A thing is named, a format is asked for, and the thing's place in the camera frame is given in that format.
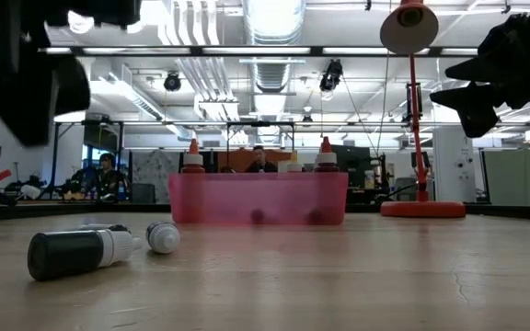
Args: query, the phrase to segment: wooden table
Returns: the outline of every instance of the wooden table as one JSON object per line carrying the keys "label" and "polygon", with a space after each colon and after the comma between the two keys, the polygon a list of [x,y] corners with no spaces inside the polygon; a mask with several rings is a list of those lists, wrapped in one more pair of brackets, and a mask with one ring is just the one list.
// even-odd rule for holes
{"label": "wooden table", "polygon": [[38,283],[38,231],[167,214],[0,222],[0,330],[530,330],[530,221],[348,215],[342,228],[181,227],[179,251]]}

